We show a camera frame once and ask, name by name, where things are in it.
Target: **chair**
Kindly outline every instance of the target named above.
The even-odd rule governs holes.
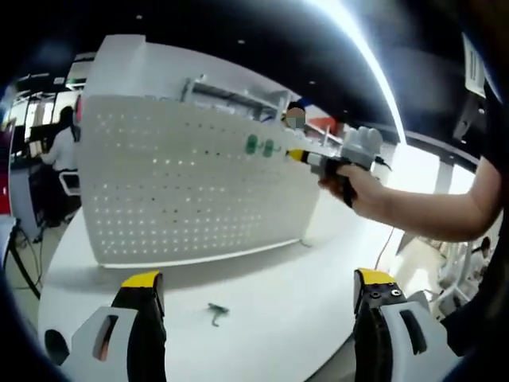
[[[78,171],[62,171],[58,176],[62,189],[68,196],[67,210],[71,211],[64,217],[64,222],[69,224],[81,207],[81,189]]]

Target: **woman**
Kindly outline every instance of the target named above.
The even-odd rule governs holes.
[[[475,280],[481,280],[483,278],[484,272],[488,267],[491,245],[492,242],[490,241],[490,238],[485,236],[480,247],[477,247],[472,251],[469,275],[471,275]]]
[[[44,211],[48,227],[57,227],[64,217],[65,195],[59,174],[78,168],[76,143],[80,140],[80,129],[74,125],[73,119],[72,107],[64,107],[60,112],[60,132],[55,136],[49,152],[41,155],[43,163],[49,165],[42,173]]]

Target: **drill handle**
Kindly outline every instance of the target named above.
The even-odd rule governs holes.
[[[353,201],[356,198],[356,191],[352,187],[352,183],[347,177],[343,175],[339,175],[337,171],[341,168],[341,166],[351,165],[352,163],[344,158],[340,160],[337,159],[329,159],[325,164],[325,175],[326,177],[333,178],[337,181],[339,185],[343,186],[343,200],[344,203],[352,208]]]

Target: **white shirt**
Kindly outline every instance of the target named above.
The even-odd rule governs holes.
[[[481,251],[477,251],[476,253],[472,253],[472,257],[470,258],[470,268],[467,271],[467,277],[475,279],[475,275],[479,274],[485,265],[487,265],[488,261],[484,259],[483,253]],[[457,265],[456,275],[460,277],[461,270],[464,265],[464,256],[461,261]]]
[[[472,277],[475,277],[475,274],[479,274],[481,269],[486,265],[486,260],[483,257],[483,252],[477,251],[472,254],[472,258],[470,259],[470,269],[468,274]]]
[[[52,165],[55,171],[76,170],[78,168],[71,127],[56,135],[51,150],[47,154],[42,154],[41,159],[45,164]]]

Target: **yellow drill tip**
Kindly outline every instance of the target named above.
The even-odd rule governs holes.
[[[295,159],[297,162],[302,161],[303,154],[304,154],[303,150],[289,150],[286,152],[286,155],[289,155],[291,158]]]

